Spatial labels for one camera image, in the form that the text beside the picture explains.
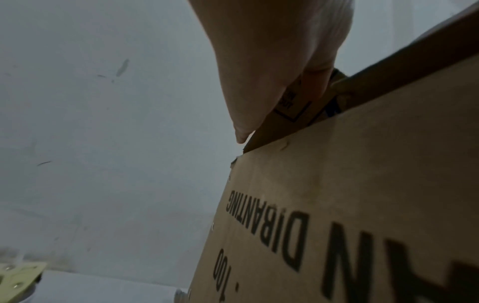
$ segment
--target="floor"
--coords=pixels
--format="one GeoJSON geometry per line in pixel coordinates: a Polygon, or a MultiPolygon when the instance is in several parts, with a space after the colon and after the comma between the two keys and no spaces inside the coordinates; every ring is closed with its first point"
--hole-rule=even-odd
{"type": "Polygon", "coordinates": [[[176,288],[46,271],[31,303],[173,303],[176,288]]]}

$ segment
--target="white surface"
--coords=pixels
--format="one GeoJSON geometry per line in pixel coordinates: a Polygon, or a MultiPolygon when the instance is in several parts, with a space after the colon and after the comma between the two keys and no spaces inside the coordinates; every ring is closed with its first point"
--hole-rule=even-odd
{"type": "Polygon", "coordinates": [[[173,303],[175,287],[47,271],[31,303],[173,303]]]}
{"type": "MultiPolygon", "coordinates": [[[[357,0],[337,67],[472,2],[391,1],[357,0]]],[[[185,0],[0,1],[0,257],[187,287],[238,154],[185,0]]]]}

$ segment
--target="wall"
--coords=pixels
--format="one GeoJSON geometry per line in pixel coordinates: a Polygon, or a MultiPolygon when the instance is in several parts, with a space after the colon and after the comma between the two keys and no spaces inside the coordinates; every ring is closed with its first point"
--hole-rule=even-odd
{"type": "MultiPolygon", "coordinates": [[[[357,0],[338,68],[472,2],[401,1],[357,0]]],[[[187,287],[241,151],[187,2],[4,0],[0,43],[0,257],[187,287]]]]}

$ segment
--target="yellow object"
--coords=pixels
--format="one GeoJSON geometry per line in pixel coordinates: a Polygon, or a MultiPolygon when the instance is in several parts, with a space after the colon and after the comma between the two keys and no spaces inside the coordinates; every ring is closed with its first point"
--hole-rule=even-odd
{"type": "Polygon", "coordinates": [[[45,268],[45,262],[0,263],[0,303],[16,303],[25,299],[23,295],[39,282],[45,268]]]}

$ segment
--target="hand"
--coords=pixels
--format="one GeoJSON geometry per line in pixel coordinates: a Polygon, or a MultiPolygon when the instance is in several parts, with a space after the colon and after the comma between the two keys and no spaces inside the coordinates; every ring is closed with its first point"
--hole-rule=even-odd
{"type": "Polygon", "coordinates": [[[301,75],[319,99],[351,27],[354,0],[190,0],[216,54],[221,87],[244,143],[301,75]]]}

